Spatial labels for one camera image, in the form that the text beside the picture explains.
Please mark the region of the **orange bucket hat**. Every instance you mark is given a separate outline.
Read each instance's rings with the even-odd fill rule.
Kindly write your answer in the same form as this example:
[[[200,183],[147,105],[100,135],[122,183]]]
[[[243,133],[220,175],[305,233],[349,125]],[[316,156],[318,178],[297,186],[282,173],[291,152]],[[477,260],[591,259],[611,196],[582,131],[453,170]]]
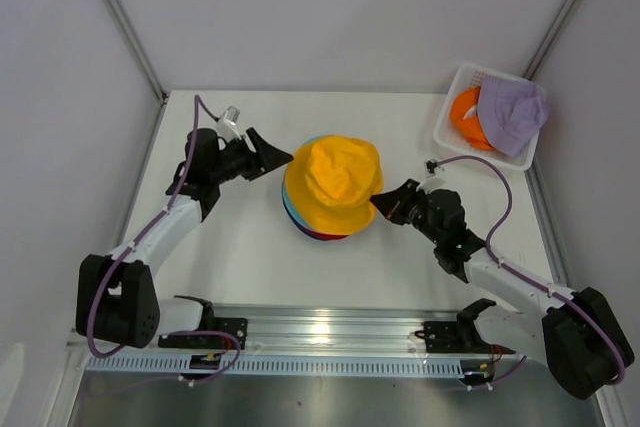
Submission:
[[[449,120],[471,147],[479,151],[494,151],[477,115],[480,92],[481,87],[475,86],[459,94],[452,103]]]

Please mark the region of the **yellow bucket hat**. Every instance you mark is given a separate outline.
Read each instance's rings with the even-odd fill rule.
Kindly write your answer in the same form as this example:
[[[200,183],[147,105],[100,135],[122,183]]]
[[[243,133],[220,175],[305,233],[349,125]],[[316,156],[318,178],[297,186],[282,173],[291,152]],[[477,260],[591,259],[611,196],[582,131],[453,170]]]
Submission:
[[[350,236],[366,229],[382,192],[384,176],[377,148],[340,135],[319,137],[294,154],[284,175],[290,204],[311,229]]]

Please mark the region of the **teal bucket hat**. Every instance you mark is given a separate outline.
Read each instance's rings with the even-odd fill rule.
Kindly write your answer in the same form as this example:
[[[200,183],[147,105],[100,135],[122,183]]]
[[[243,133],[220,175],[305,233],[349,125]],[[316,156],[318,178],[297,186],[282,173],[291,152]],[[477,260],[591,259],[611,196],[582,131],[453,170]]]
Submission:
[[[290,217],[292,222],[300,229],[303,229],[305,231],[312,231],[312,228],[306,223],[306,221],[300,216],[296,208],[293,206],[286,188],[285,181],[282,181],[281,184],[281,197],[285,211],[287,212],[287,215]]]

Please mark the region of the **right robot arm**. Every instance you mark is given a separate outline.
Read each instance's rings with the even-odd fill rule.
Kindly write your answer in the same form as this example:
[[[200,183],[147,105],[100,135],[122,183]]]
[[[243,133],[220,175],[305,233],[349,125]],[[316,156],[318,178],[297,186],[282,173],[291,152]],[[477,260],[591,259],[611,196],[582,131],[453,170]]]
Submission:
[[[575,291],[510,265],[467,227],[454,191],[426,192],[408,180],[371,202],[388,221],[410,225],[431,241],[447,274],[494,295],[460,313],[455,335],[464,349],[506,347],[546,366],[578,399],[623,381],[635,355],[601,292]]]

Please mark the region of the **red bucket hat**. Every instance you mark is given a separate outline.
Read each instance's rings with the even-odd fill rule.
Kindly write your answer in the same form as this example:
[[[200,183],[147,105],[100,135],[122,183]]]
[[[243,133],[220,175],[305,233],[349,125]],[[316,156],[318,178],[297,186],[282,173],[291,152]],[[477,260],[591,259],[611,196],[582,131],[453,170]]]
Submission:
[[[326,234],[314,230],[309,230],[304,227],[301,227],[300,231],[306,236],[319,241],[339,241],[347,238],[347,235]]]

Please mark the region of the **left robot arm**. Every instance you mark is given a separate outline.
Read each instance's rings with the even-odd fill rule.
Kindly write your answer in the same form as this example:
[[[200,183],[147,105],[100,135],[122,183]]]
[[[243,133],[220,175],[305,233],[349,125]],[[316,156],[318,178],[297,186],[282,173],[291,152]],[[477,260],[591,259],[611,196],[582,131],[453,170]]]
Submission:
[[[256,180],[293,160],[253,128],[229,138],[213,129],[195,129],[187,136],[185,153],[166,191],[166,204],[152,219],[131,240],[106,255],[90,254],[80,265],[76,330],[98,358],[107,355],[97,348],[99,340],[117,350],[144,348],[156,337],[180,333],[198,348],[214,340],[216,323],[205,316],[205,301],[184,296],[161,301],[154,277],[212,212],[222,184],[237,177]]]

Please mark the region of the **blue bucket hat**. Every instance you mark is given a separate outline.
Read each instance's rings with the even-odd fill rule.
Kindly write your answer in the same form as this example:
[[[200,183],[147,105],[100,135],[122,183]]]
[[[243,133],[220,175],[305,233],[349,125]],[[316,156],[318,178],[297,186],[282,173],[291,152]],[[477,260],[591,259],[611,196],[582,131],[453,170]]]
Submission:
[[[307,237],[312,238],[314,240],[323,241],[323,242],[338,241],[338,240],[343,240],[345,238],[344,235],[320,233],[304,227],[294,216],[293,211],[288,207],[287,203],[285,202],[285,199],[282,199],[282,202],[283,202],[285,212],[287,213],[287,216],[289,217],[290,221],[300,232],[302,232]]]

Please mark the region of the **lilac bucket hat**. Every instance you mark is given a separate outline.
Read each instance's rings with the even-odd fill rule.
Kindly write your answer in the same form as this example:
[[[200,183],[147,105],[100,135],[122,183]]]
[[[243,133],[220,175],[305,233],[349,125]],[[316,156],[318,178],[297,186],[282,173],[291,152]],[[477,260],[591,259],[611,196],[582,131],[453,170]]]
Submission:
[[[516,157],[550,115],[542,88],[529,81],[488,77],[480,88],[477,116],[489,144]]]

